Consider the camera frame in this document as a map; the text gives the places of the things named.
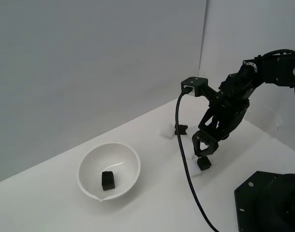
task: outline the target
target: white backdrop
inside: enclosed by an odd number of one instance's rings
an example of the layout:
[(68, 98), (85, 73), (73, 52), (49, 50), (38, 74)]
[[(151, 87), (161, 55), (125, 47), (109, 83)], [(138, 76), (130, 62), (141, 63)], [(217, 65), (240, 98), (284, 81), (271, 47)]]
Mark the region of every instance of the white backdrop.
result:
[[(295, 0), (208, 0), (199, 75), (212, 87), (244, 59), (282, 48), (295, 50)], [(295, 150), (294, 91), (263, 84), (250, 100), (246, 119)]]
[(0, 0), (0, 181), (176, 98), (205, 6)]

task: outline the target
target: bowl rim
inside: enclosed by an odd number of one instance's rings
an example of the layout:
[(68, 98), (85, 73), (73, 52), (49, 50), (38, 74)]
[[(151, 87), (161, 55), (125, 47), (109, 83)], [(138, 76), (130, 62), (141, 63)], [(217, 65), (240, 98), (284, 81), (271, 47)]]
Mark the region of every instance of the bowl rim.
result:
[[(88, 191), (82, 186), (81, 181), (80, 181), (80, 169), (81, 169), (81, 165), (82, 165), (84, 159), (86, 158), (86, 156), (87, 156), (89, 153), (91, 153), (93, 150), (97, 149), (97, 148), (100, 147), (100, 146), (108, 145), (108, 144), (120, 144), (120, 145), (123, 145), (123, 146), (125, 146), (125, 147), (128, 147), (128, 148), (133, 152), (133, 154), (135, 155), (135, 157), (137, 158), (138, 171), (137, 171), (137, 174), (136, 174), (136, 176), (135, 176), (135, 179), (134, 179), (132, 185), (130, 185), (128, 188), (126, 188), (124, 191), (122, 191), (122, 192), (120, 192), (120, 193), (117, 193), (117, 194), (115, 194), (115, 195), (112, 195), (112, 196), (109, 196), (109, 197), (106, 197), (106, 198), (101, 199), (101, 198), (97, 197), (96, 195), (91, 194), (90, 192), (88, 192)], [(105, 200), (109, 200), (109, 199), (117, 198), (117, 197), (119, 197), (119, 196), (125, 194), (126, 192), (128, 192), (128, 191), (134, 186), (134, 184), (137, 182), (137, 180), (138, 180), (138, 178), (139, 178), (139, 175), (140, 175), (140, 171), (141, 171), (141, 161), (140, 161), (140, 158), (139, 158), (137, 152), (136, 152), (131, 146), (129, 146), (128, 144), (122, 143), (122, 142), (107, 142), (107, 143), (101, 143), (101, 144), (98, 144), (96, 147), (92, 148), (89, 152), (87, 152), (86, 155), (85, 155), (85, 156), (83, 157), (83, 159), (81, 160), (81, 162), (80, 162), (80, 164), (79, 164), (79, 167), (78, 167), (78, 169), (77, 169), (76, 182), (77, 182), (77, 184), (79, 185), (79, 188), (81, 189), (81, 191), (82, 191), (83, 193), (85, 193), (85, 195), (87, 195), (87, 196), (89, 196), (89, 197), (91, 197), (91, 198), (93, 198), (93, 199), (96, 199), (96, 200), (98, 200), (98, 201), (101, 202), (101, 201), (105, 201)]]

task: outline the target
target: black block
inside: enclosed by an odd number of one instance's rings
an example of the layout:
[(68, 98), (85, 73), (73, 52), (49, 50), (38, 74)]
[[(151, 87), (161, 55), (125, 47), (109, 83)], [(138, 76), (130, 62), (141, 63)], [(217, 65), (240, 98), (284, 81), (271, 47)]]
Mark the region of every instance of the black block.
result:
[(197, 159), (197, 164), (201, 171), (207, 170), (211, 167), (211, 162), (207, 156), (203, 156)]
[(103, 191), (114, 189), (115, 181), (113, 172), (102, 172), (102, 189)]
[(187, 125), (179, 125), (178, 127), (178, 130), (180, 131), (180, 134), (181, 135), (186, 135), (186, 130), (188, 129), (188, 126)]

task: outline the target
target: robotic arm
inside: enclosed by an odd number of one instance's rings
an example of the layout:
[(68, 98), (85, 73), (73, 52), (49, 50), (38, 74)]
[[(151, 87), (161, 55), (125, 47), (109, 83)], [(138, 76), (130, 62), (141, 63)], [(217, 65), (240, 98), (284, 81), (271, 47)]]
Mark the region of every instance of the robotic arm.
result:
[[(191, 87), (195, 97), (204, 96), (210, 102), (199, 130), (192, 137), (196, 156), (209, 162), (206, 156), (213, 154), (218, 142), (225, 140), (241, 123), (249, 107), (249, 97), (263, 83), (295, 89), (295, 51), (277, 50), (244, 60), (239, 72), (230, 74), (218, 92), (208, 86), (206, 78), (189, 77), (182, 82), (182, 90)], [(200, 149), (201, 143), (207, 148)]]

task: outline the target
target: black mounting plate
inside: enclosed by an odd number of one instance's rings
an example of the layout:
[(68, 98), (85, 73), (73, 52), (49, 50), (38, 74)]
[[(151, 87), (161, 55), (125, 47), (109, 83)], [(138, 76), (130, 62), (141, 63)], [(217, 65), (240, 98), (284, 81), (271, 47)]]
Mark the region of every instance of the black mounting plate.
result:
[(234, 191), (240, 232), (260, 231), (254, 214), (254, 202), (259, 193), (280, 175), (257, 171)]

